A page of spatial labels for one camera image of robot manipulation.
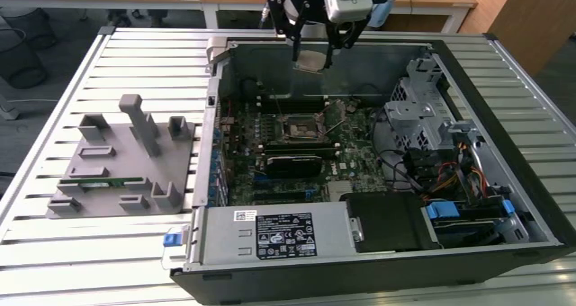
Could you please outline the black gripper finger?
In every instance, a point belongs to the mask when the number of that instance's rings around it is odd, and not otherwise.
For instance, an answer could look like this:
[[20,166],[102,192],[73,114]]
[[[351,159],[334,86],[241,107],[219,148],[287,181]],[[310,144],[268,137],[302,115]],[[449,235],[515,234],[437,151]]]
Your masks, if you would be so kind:
[[302,28],[310,19],[310,0],[265,0],[273,29],[292,48],[291,61],[299,57]]
[[354,46],[356,39],[362,31],[364,30],[364,20],[358,20],[350,23],[348,29],[344,34],[339,32],[339,25],[332,22],[324,24],[326,35],[327,35],[327,51],[326,51],[326,61],[323,68],[328,69],[331,66],[331,56],[335,50],[342,48],[350,49]]

